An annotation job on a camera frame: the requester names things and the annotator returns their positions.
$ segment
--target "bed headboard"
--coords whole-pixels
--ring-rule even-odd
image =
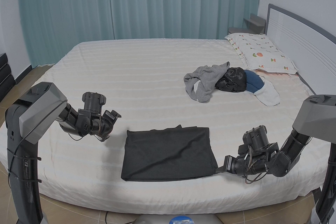
[[[265,33],[316,94],[336,94],[336,37],[283,8],[268,5]]]

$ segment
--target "floral pillowcase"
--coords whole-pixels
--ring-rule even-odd
[[[225,37],[249,70],[295,74],[297,69],[265,34],[232,33]]]

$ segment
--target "gray cloth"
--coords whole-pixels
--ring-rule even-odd
[[[194,72],[184,76],[185,90],[191,99],[206,102],[210,99],[211,93],[215,89],[217,81],[226,73],[230,67],[230,62],[221,65],[214,64],[198,67]]]

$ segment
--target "robotic arm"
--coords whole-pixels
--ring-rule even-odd
[[[38,141],[56,120],[69,134],[94,135],[103,142],[109,138],[120,114],[105,111],[106,97],[86,92],[84,109],[76,112],[61,91],[50,82],[29,89],[6,110],[8,179],[12,190],[18,224],[48,223],[42,213],[37,178]]]
[[[247,184],[256,182],[261,173],[283,177],[299,161],[302,150],[312,137],[331,142],[327,174],[321,197],[313,208],[309,223],[326,224],[333,214],[336,200],[336,95],[312,95],[304,100],[293,123],[293,130],[282,148],[269,143],[266,127],[260,125],[243,135],[238,156],[226,156],[217,172],[236,174]],[[259,174],[254,180],[247,176]]]

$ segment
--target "blue round sticker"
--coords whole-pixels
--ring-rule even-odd
[[[174,217],[169,224],[195,224],[194,221],[186,216]]]

